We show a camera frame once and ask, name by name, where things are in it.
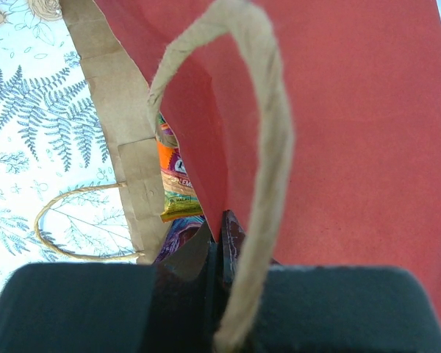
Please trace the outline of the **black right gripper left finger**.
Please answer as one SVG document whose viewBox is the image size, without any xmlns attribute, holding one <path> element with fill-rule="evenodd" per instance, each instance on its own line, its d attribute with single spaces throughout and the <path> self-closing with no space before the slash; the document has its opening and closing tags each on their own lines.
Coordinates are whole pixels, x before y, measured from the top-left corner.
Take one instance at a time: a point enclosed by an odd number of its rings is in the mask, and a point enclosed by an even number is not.
<svg viewBox="0 0 441 353">
<path fill-rule="evenodd" d="M 211 352 L 216 250 L 203 224 L 153 265 L 25 265 L 0 295 L 0 352 Z"/>
</svg>

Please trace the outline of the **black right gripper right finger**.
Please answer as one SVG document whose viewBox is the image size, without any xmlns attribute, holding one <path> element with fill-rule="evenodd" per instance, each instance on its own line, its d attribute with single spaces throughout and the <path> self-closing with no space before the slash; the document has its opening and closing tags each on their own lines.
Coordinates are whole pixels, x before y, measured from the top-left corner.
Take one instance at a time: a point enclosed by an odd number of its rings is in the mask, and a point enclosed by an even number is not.
<svg viewBox="0 0 441 353">
<path fill-rule="evenodd" d="M 268 267 L 242 352 L 441 352 L 424 288 L 389 266 Z"/>
</svg>

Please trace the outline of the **purple candy bag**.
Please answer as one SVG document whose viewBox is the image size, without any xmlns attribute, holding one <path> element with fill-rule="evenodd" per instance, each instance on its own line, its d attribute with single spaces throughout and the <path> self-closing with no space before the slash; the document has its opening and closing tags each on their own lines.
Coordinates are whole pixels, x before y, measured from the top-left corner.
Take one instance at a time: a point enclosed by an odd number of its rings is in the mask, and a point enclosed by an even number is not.
<svg viewBox="0 0 441 353">
<path fill-rule="evenodd" d="M 173 220 L 165 238 L 162 248 L 155 258 L 155 263 L 163 261 L 185 245 L 199 230 L 204 223 L 202 215 L 177 218 Z"/>
</svg>

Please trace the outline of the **orange lemon candy bag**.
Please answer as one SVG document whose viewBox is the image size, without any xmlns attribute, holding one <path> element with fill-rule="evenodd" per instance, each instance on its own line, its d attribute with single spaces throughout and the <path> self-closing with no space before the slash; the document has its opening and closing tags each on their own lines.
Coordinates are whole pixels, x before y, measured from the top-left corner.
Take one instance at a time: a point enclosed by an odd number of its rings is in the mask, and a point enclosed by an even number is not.
<svg viewBox="0 0 441 353">
<path fill-rule="evenodd" d="M 201 204 L 187 175 L 178 140 L 163 115 L 156 124 L 156 142 L 159 167 L 164 190 L 164 210 L 160 215 L 163 222 L 178 218 L 203 215 Z"/>
</svg>

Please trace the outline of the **red paper bag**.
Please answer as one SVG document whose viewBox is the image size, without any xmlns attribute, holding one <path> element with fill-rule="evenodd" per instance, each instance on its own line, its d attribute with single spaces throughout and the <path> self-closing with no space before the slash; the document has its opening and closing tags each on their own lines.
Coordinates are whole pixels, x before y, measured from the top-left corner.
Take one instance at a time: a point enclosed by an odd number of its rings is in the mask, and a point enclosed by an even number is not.
<svg viewBox="0 0 441 353">
<path fill-rule="evenodd" d="M 165 226 L 143 113 L 166 46 L 208 1 L 63 1 L 90 84 L 132 242 L 151 263 Z M 274 257 L 285 265 L 393 265 L 427 290 L 441 322 L 441 20 L 435 1 L 259 1 L 279 42 L 295 154 Z M 211 230 L 246 226 L 257 103 L 232 37 L 196 50 L 161 111 Z"/>
</svg>

